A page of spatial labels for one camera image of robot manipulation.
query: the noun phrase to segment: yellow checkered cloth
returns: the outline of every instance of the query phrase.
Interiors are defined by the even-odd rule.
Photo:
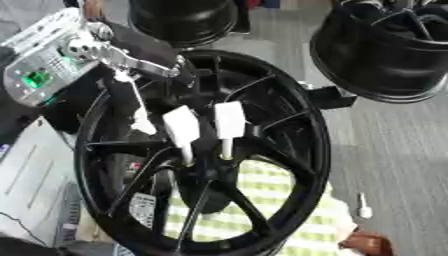
[[[264,161],[246,160],[241,164],[237,186],[266,218],[270,218],[284,204],[294,182],[287,170]],[[347,209],[344,203],[331,197],[331,190],[328,185],[318,207],[290,236],[278,255],[338,255],[335,224],[341,214],[347,215]],[[188,207],[175,190],[168,210],[165,235],[177,238],[187,215]],[[218,214],[200,216],[193,230],[193,240],[209,242],[232,238],[251,230],[251,227],[246,214],[232,202]]]

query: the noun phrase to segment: person's hand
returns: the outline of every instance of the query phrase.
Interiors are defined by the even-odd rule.
[[[103,0],[85,0],[84,15],[89,20],[103,20],[104,2]]]
[[[377,233],[355,232],[340,245],[358,250],[366,256],[394,256],[389,239]]]

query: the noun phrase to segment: wheel rim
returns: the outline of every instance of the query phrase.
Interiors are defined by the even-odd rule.
[[[151,99],[151,95],[159,96],[157,98],[160,99],[160,93],[166,91],[160,92],[158,84],[151,84],[141,88],[148,109],[156,109],[153,111],[156,116],[178,105],[187,104],[201,116],[206,116],[205,123],[211,123],[213,118],[209,116],[209,112],[213,105],[210,103],[213,102],[209,99],[242,101],[250,124],[247,136],[235,141],[234,161],[219,162],[221,160],[218,154],[214,153],[216,145],[198,146],[197,164],[186,169],[181,166],[178,150],[172,147],[163,133],[144,141],[110,141],[104,131],[111,127],[108,122],[115,117],[111,117],[113,114],[107,104],[108,95],[103,94],[84,120],[75,152],[76,176],[86,207],[106,233],[138,255],[261,255],[272,251],[306,220],[323,193],[330,165],[330,145],[324,120],[307,100],[306,91],[301,85],[266,62],[223,51],[193,51],[184,53],[184,56],[196,66],[200,74],[202,86],[197,88],[196,96],[190,97],[180,92],[185,97],[176,97],[175,100],[165,97],[157,101],[156,98]],[[242,73],[238,79],[244,81],[235,85],[235,81],[229,76],[233,73]],[[229,84],[233,86],[231,90],[228,88]],[[259,97],[265,93],[270,94],[269,99]],[[282,135],[287,138],[286,142],[282,141],[282,136],[278,137],[280,133],[286,134]],[[301,139],[300,142],[288,145],[288,140],[291,142],[298,138]],[[207,145],[213,145],[210,141],[215,142],[207,139]],[[145,158],[137,175],[119,191],[113,188],[114,182],[108,179],[113,175],[104,160],[116,153]],[[197,177],[195,184],[201,189],[193,193],[194,207],[190,209],[186,224],[177,239],[164,236],[154,228],[150,230],[144,227],[129,214],[132,196],[157,172],[168,168],[180,180],[185,173],[200,172],[199,162],[213,166],[207,169],[216,169],[217,173],[226,170],[238,172],[239,164],[253,155],[268,157],[286,167],[296,181],[283,206],[268,220],[231,181],[216,176]],[[249,217],[252,230],[226,240],[192,241],[190,231],[199,212],[203,210],[201,208],[209,202],[204,200],[207,197],[204,191],[209,190],[235,202]]]

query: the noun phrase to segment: white plastic block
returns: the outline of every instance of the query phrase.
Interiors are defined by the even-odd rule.
[[[244,136],[246,116],[239,101],[215,105],[215,124],[219,139],[232,139]]]
[[[199,121],[187,106],[163,115],[165,127],[176,147],[184,147],[199,139]]]

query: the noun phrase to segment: black wire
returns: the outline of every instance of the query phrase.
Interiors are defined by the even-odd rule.
[[[48,245],[44,241],[40,240],[40,238],[35,236],[27,227],[25,227],[25,225],[23,225],[23,223],[22,223],[22,221],[20,219],[13,218],[13,217],[11,217],[10,215],[8,215],[8,214],[6,214],[4,212],[0,212],[0,215],[3,215],[3,216],[5,216],[8,219],[17,222],[19,224],[19,226],[22,227],[28,233],[28,235],[30,235],[34,240],[39,242],[42,246],[48,247]]]

